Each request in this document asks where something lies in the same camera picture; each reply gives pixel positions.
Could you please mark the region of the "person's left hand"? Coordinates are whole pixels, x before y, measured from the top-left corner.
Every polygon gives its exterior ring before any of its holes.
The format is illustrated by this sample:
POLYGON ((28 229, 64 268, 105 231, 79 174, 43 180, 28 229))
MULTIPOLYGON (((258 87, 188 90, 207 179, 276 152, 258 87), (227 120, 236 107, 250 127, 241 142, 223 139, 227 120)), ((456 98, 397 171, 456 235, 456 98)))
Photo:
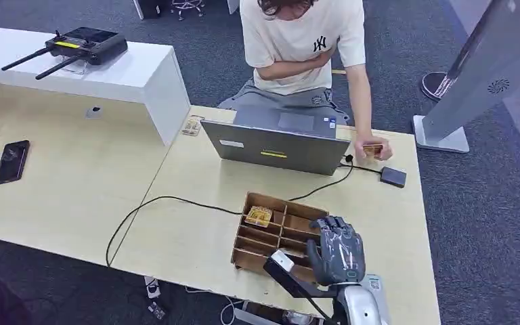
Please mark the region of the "person's left hand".
POLYGON ((353 147, 355 150, 356 160, 360 164, 366 162, 366 159, 371 156, 380 161, 389 160, 393 156, 393 151, 389 142, 384 138, 373 136, 371 133, 356 131, 353 134, 353 147), (374 154, 369 155, 368 151, 365 149, 365 147, 368 146, 379 146, 380 151, 376 151, 374 154))

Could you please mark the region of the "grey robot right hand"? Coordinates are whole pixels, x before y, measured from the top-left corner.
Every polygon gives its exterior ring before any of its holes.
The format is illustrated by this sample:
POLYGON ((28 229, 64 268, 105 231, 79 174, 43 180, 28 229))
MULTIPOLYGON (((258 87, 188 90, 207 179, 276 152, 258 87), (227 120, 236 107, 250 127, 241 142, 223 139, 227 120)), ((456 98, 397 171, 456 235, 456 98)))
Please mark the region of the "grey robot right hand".
POLYGON ((307 256, 316 282, 322 286, 360 282, 366 273, 362 237, 342 217, 313 220, 310 228, 320 231, 320 242, 307 241, 307 256))

